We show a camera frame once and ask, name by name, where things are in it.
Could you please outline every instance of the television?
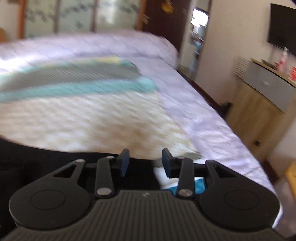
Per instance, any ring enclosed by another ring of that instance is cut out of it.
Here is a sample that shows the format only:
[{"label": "television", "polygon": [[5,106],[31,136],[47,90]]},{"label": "television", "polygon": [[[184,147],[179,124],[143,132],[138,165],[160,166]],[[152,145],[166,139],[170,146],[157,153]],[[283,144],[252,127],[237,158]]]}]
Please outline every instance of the television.
[{"label": "television", "polygon": [[271,4],[267,41],[279,48],[286,47],[296,56],[296,9]]}]

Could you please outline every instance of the gray drawer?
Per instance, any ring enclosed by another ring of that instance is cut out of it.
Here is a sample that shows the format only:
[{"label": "gray drawer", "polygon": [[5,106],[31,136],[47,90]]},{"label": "gray drawer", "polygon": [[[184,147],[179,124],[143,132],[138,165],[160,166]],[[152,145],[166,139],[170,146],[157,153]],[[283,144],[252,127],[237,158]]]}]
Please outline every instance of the gray drawer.
[{"label": "gray drawer", "polygon": [[244,81],[283,112],[295,95],[295,88],[273,72],[251,62]]}]

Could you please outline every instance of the wooden chair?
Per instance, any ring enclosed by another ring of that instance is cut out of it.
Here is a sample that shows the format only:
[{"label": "wooden chair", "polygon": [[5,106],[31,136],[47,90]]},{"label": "wooden chair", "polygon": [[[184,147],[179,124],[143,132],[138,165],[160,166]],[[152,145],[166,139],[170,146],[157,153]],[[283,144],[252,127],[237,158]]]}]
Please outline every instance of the wooden chair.
[{"label": "wooden chair", "polygon": [[0,43],[7,42],[5,30],[0,28]]}]

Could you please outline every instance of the silver bolt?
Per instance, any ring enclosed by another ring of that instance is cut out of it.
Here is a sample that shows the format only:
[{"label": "silver bolt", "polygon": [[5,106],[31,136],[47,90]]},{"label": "silver bolt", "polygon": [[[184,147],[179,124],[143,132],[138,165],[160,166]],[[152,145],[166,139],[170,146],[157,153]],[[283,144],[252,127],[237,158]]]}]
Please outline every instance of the silver bolt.
[{"label": "silver bolt", "polygon": [[111,194],[112,190],[110,188],[99,188],[96,192],[98,195],[106,196]]},{"label": "silver bolt", "polygon": [[193,192],[189,189],[181,189],[178,193],[182,197],[189,197],[193,194]]}]

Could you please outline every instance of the dark brown door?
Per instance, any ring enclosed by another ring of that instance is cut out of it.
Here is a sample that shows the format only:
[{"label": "dark brown door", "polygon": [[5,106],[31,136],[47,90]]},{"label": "dark brown door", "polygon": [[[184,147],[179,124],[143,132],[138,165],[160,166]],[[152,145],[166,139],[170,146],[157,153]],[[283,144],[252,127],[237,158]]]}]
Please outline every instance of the dark brown door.
[{"label": "dark brown door", "polygon": [[165,0],[147,0],[143,31],[167,38],[180,51],[190,0],[171,0],[173,13],[162,9]]}]

